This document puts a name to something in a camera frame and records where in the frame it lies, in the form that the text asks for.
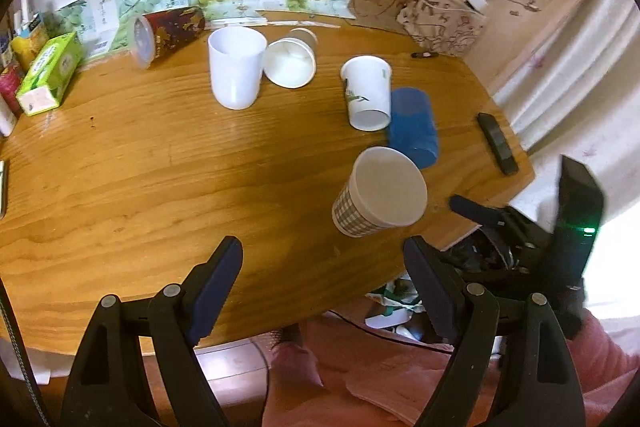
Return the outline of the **checkered paper cup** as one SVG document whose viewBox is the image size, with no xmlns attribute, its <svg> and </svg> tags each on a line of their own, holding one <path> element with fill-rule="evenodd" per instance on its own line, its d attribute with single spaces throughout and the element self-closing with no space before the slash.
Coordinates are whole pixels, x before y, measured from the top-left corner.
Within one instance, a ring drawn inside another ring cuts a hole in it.
<svg viewBox="0 0 640 427">
<path fill-rule="evenodd" d="M 332 206 L 337 230 L 358 239 L 377 231 L 410 227 L 427 206 L 427 186 L 413 161 L 392 148 L 369 147 Z"/>
</svg>

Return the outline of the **blue plastic cup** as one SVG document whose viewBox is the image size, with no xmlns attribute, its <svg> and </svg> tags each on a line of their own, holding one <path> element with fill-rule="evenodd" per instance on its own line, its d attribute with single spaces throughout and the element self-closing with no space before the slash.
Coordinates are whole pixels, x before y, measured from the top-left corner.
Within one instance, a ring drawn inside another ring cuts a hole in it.
<svg viewBox="0 0 640 427">
<path fill-rule="evenodd" d="M 416 167 L 425 169 L 439 158 L 439 139 L 428 95 L 416 88 L 398 88 L 390 94 L 390 148 L 409 157 Z"/>
</svg>

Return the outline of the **white printed paper cup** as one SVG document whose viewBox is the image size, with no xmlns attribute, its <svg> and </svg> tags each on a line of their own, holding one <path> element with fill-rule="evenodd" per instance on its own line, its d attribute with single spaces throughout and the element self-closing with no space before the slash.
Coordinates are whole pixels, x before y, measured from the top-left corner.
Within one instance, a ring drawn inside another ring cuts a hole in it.
<svg viewBox="0 0 640 427">
<path fill-rule="evenodd" d="M 392 68 L 381 57 L 355 56 L 341 69 L 349 124 L 360 131 L 385 129 L 390 123 Z"/>
</svg>

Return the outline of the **white plastic cup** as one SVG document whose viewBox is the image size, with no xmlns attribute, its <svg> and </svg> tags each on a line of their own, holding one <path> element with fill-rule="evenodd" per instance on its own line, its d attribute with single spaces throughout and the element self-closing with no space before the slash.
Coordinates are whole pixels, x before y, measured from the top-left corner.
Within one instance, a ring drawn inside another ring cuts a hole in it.
<svg viewBox="0 0 640 427">
<path fill-rule="evenodd" d="M 216 29 L 208 37 L 209 76 L 217 102 L 228 109 L 250 107 L 262 81 L 262 57 L 267 39 L 242 26 Z"/>
</svg>

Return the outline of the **brown sleeve paper cup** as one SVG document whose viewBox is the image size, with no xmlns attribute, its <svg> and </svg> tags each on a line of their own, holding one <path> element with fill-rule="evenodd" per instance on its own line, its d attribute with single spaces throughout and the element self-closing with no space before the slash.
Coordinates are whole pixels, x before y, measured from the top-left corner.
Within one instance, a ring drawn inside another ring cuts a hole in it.
<svg viewBox="0 0 640 427">
<path fill-rule="evenodd" d="M 266 77 L 286 89 L 306 86 L 316 73 L 317 44 L 316 35 L 306 28 L 294 28 L 285 37 L 273 41 L 262 58 Z"/>
</svg>

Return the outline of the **dark red patterned cup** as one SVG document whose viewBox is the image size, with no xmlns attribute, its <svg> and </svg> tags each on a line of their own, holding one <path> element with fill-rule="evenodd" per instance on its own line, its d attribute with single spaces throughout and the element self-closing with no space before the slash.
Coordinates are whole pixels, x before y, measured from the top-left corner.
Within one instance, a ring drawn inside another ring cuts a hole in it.
<svg viewBox="0 0 640 427">
<path fill-rule="evenodd" d="M 128 49 L 138 66 L 149 68 L 195 41 L 205 29 L 201 8 L 142 14 L 128 23 Z"/>
</svg>

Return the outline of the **black phone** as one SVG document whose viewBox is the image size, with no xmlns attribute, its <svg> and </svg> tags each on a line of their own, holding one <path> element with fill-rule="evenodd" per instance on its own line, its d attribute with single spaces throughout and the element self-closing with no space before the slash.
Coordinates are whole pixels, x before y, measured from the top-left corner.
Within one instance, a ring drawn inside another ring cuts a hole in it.
<svg viewBox="0 0 640 427">
<path fill-rule="evenodd" d="M 506 136 L 498 125 L 497 119 L 487 113 L 478 113 L 476 120 L 480 126 L 480 130 L 483 131 L 484 137 L 500 171 L 506 176 L 514 176 L 514 174 L 517 174 L 518 164 L 516 163 L 508 141 L 506 141 Z"/>
</svg>

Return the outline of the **pink blanket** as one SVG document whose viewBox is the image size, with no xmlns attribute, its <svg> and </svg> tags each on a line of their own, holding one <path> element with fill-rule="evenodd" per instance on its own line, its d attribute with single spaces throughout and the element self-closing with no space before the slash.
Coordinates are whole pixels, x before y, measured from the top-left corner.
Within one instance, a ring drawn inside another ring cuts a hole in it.
<svg viewBox="0 0 640 427">
<path fill-rule="evenodd" d="M 567 343 L 586 423 L 597 426 L 629 387 L 638 355 L 624 351 L 590 312 Z M 449 357 L 329 314 L 283 329 L 271 349 L 266 426 L 411 426 Z"/>
</svg>

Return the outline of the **dark marker pen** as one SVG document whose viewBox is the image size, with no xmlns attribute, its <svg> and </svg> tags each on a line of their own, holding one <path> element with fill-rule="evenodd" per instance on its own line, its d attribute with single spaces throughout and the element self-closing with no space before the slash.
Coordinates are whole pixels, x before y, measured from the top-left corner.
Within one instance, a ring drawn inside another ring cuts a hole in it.
<svg viewBox="0 0 640 427">
<path fill-rule="evenodd" d="M 411 53 L 412 58 L 435 58 L 439 57 L 439 53 L 430 52 L 430 51 L 422 51 L 422 52 L 413 52 Z"/>
</svg>

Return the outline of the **smartphone with white case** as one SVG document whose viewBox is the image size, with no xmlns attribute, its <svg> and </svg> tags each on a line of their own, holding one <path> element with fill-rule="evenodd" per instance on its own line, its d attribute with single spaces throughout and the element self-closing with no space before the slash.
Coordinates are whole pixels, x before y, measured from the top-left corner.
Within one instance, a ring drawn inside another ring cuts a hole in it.
<svg viewBox="0 0 640 427">
<path fill-rule="evenodd" d="M 0 219 L 6 215 L 8 208 L 8 170 L 9 164 L 6 160 L 0 161 Z"/>
</svg>

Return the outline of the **patterned fabric bag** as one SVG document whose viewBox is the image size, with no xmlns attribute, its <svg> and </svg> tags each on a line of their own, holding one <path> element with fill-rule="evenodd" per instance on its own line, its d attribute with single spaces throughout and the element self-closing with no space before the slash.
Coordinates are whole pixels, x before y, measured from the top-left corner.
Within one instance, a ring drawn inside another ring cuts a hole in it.
<svg viewBox="0 0 640 427">
<path fill-rule="evenodd" d="M 486 16 L 460 0 L 407 0 L 396 20 L 427 52 L 462 57 L 486 25 Z"/>
</svg>

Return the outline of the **white spray bottle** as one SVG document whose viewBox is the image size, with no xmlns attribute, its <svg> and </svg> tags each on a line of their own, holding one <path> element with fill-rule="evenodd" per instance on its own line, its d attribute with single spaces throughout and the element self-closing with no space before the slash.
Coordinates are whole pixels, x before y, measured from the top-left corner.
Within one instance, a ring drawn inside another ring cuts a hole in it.
<svg viewBox="0 0 640 427">
<path fill-rule="evenodd" d="M 12 134 L 17 123 L 17 118 L 6 104 L 3 96 L 0 96 L 0 133 L 5 138 Z"/>
</svg>

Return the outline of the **green tissue box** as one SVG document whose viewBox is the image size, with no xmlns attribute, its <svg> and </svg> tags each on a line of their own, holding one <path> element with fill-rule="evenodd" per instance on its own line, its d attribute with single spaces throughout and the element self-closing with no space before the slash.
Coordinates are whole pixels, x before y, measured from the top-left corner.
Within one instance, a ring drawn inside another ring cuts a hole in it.
<svg viewBox="0 0 640 427">
<path fill-rule="evenodd" d="M 84 48 L 76 31 L 50 39 L 16 91 L 23 113 L 34 116 L 58 108 L 83 56 Z"/>
</svg>

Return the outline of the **brown cardboard sheet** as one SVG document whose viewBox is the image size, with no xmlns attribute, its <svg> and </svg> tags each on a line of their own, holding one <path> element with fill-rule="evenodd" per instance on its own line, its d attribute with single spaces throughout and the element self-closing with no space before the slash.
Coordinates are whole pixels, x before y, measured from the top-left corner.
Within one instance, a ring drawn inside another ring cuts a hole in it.
<svg viewBox="0 0 640 427">
<path fill-rule="evenodd" d="M 378 29 L 405 35 L 406 31 L 397 21 L 397 15 L 407 0 L 350 0 L 348 9 L 354 18 L 354 26 Z"/>
</svg>

